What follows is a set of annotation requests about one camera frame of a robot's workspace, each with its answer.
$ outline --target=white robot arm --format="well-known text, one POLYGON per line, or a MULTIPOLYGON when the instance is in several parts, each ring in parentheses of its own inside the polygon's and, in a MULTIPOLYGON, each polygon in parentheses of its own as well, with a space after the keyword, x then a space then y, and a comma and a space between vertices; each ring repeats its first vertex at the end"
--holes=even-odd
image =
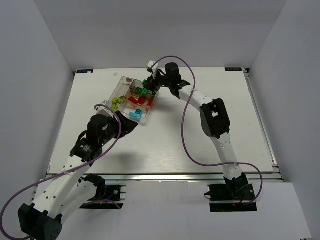
MULTIPOLYGON (((61 169, 65 175, 54 179, 48 188, 30 205, 23 204, 18 210, 21 230, 37 240, 55 240, 59 236, 63 223, 89 199, 105 194, 105 180, 95 174, 89 174, 77 187, 79 179, 90 169, 91 165, 77 168, 96 159, 103 153, 103 146, 116 138, 120 131, 118 121, 111 117, 103 107, 98 107, 70 152, 61 169)), ((116 111, 121 122, 120 138, 131 133, 136 122, 116 111)))
POLYGON ((182 80, 179 67, 174 62, 165 65, 165 73, 153 61, 149 62, 147 70, 152 74, 143 83, 146 89, 157 92, 161 87, 169 88, 172 95, 185 102, 193 92, 189 104, 200 112, 202 129, 213 142, 220 161, 234 163, 222 166, 226 185, 232 191, 232 196, 241 195, 241 191, 248 186, 248 180, 237 164, 238 160, 230 139, 230 120, 224 101, 220 98, 212 100, 193 90, 189 82, 182 80))

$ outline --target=white tabletop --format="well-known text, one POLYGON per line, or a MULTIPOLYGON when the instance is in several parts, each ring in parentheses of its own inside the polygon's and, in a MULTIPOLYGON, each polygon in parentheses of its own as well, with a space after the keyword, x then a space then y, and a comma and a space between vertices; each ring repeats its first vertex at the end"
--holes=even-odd
MULTIPOLYGON (((41 184, 37 195, 48 183, 41 184)), ((253 185, 254 191, 259 183, 253 185)), ((130 181, 121 210, 79 209, 58 240, 299 240, 311 238, 292 183, 263 184, 257 212, 210 212, 205 182, 130 181)))
MULTIPOLYGON (((262 172, 272 172, 272 157, 244 73, 226 72, 224 68, 193 70, 198 91, 212 99, 224 100, 231 121, 231 142, 238 161, 254 164, 262 172)), ((181 68, 180 74, 184 80, 193 83, 187 68, 181 68)), ((93 73, 76 74, 48 173, 56 174, 61 170, 79 134, 87 129, 90 118, 96 114, 94 105, 109 100, 122 76, 143 81, 149 75, 144 68, 95 69, 93 73)), ((222 167, 194 164, 184 152, 180 129, 185 104, 172 96, 168 89, 162 88, 146 125, 139 125, 119 140, 88 173, 222 173, 222 167)), ((219 163, 213 143, 203 133, 200 114, 192 106, 187 110, 184 126, 186 144, 193 158, 201 163, 219 163)), ((254 172, 249 166, 242 168, 245 172, 254 172)))

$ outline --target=plastic container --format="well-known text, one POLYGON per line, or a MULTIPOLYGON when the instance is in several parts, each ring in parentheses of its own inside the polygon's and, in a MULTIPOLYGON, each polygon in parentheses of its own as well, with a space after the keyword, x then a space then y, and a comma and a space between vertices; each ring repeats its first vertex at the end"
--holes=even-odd
POLYGON ((157 96, 158 92, 145 89, 140 80, 123 76, 107 105, 120 111, 128 119, 143 125, 151 114, 151 108, 157 96), (138 103, 139 98, 145 99, 143 104, 138 103))

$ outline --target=blue block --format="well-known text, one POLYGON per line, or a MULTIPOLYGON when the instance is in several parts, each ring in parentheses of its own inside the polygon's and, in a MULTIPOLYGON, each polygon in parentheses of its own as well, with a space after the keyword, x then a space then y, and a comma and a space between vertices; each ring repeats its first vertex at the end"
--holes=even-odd
POLYGON ((140 118, 140 117, 141 117, 140 114, 136 114, 136 113, 133 113, 133 112, 130 112, 129 115, 130 115, 131 117, 135 117, 135 118, 140 118))
POLYGON ((135 110, 135 114, 138 114, 140 117, 142 115, 142 110, 137 108, 137 110, 135 110))

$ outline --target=purple cable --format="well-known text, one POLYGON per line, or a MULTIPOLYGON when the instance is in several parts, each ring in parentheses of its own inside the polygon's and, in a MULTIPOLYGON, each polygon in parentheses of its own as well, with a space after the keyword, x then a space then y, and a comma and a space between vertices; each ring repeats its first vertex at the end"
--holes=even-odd
MULTIPOLYGON (((222 162, 222 163, 216 163, 216 164, 204 164, 204 163, 201 163, 201 162, 198 162, 196 161, 195 159, 192 158, 192 156, 190 155, 190 153, 188 152, 187 150, 187 146, 186 146, 186 142, 185 142, 185 134, 184 134, 184 125, 185 125, 185 117, 186 117, 186 112, 187 112, 187 108, 189 106, 189 103, 191 101, 191 98, 192 98, 192 95, 194 94, 194 90, 196 88, 196 77, 195 77, 195 74, 194 72, 192 71, 191 67, 186 63, 186 61, 184 61, 182 58, 178 57, 178 56, 173 56, 173 55, 169 55, 169 56, 164 56, 164 57, 161 57, 158 61, 156 61, 153 66, 151 68, 153 68, 157 63, 159 63, 161 60, 163 59, 167 59, 167 58, 175 58, 175 59, 179 59, 180 61, 182 61, 186 66, 187 68, 190 70, 191 74, 192 74, 192 77, 193 77, 193 87, 192 87, 192 92, 190 94, 190 97, 188 99, 188 101, 186 102, 186 105, 184 107, 184 110, 183 110, 183 115, 182 115, 182 120, 181 120, 181 139, 182 139, 182 145, 183 145, 183 148, 184 148, 184 151, 186 153, 186 155, 189 157, 189 159, 194 162, 195 164, 197 165, 200 165, 200 166, 203 166, 203 167, 217 167, 217 166, 223 166, 223 165, 229 165, 229 164, 236 164, 235 162, 222 162)), ((257 195, 255 196, 254 199, 252 199, 251 201, 249 202, 246 202, 246 203, 242 203, 241 205, 245 206, 245 205, 249 205, 251 203, 253 203, 255 200, 257 200, 257 198, 260 196, 261 192, 262 192, 262 188, 263 188, 263 176, 262 176, 262 173, 261 171, 253 164, 251 163, 248 163, 248 162, 238 162, 237 163, 238 165, 248 165, 248 166, 251 166, 253 168, 255 168, 257 170, 257 172, 259 173, 260 175, 260 181, 261 181, 261 184, 260 184, 260 189, 259 189, 259 192, 257 193, 257 195)))
POLYGON ((109 199, 95 200, 95 201, 91 201, 91 202, 88 202, 88 203, 84 203, 84 204, 82 204, 82 207, 88 206, 88 205, 92 205, 92 204, 96 204, 96 203, 101 203, 101 202, 109 202, 109 203, 112 203, 112 204, 114 204, 118 209, 121 209, 121 207, 120 207, 115 201, 112 201, 112 200, 109 200, 109 199))
MULTIPOLYGON (((90 165, 90 164, 93 164, 95 161, 99 160, 99 159, 102 158, 104 155, 106 155, 106 154, 116 145, 116 143, 118 142, 118 140, 119 140, 119 138, 120 138, 121 131, 122 131, 122 126, 121 126, 120 118, 117 116, 117 114, 115 113, 115 111, 114 111, 112 108, 110 108, 110 107, 108 107, 108 106, 106 106, 106 105, 103 105, 103 104, 97 104, 97 105, 94 106, 94 108, 96 108, 96 107, 104 107, 104 108, 110 110, 110 111, 113 113, 113 115, 115 116, 116 120, 117 120, 118 123, 119 123, 119 133, 118 133, 115 141, 113 142, 113 144, 112 144, 104 153, 102 153, 102 154, 101 154, 100 156, 98 156, 97 158, 95 158, 95 159, 93 159, 93 160, 91 160, 91 161, 89 161, 89 162, 87 162, 87 163, 85 163, 85 164, 83 164, 83 165, 81 165, 81 166, 77 166, 77 167, 74 167, 74 168, 72 168, 72 169, 69 169, 68 171, 65 171, 66 173, 71 173, 71 172, 76 171, 76 170, 78 170, 78 169, 81 169, 81 168, 83 168, 83 167, 85 167, 85 166, 88 166, 88 165, 90 165)), ((41 180, 41 181, 35 182, 35 183, 33 183, 33 184, 29 185, 29 186, 26 186, 24 189, 21 189, 21 190, 18 191, 16 194, 14 194, 14 195, 5 203, 5 205, 3 206, 2 210, 1 210, 1 213, 0 213, 0 231, 1 231, 1 233, 2 233, 7 239, 10 239, 10 240, 26 240, 26 239, 29 239, 29 238, 30 238, 29 236, 27 236, 27 237, 22 237, 22 238, 17 238, 17 237, 10 236, 10 235, 5 231, 5 229, 4 229, 4 226, 3 226, 4 213, 5 213, 5 210, 6 210, 6 208, 8 207, 8 205, 12 202, 12 200, 15 199, 15 198, 16 198, 18 195, 20 195, 21 193, 23 193, 24 191, 30 189, 30 188, 33 188, 33 187, 35 187, 35 186, 37 186, 37 185, 39 185, 39 184, 45 183, 45 182, 50 181, 50 180, 52 180, 52 179, 59 178, 59 177, 61 177, 61 176, 63 176, 63 175, 65 175, 64 172, 59 173, 59 174, 54 175, 54 176, 51 176, 51 177, 49 177, 49 178, 43 179, 43 180, 41 180)))

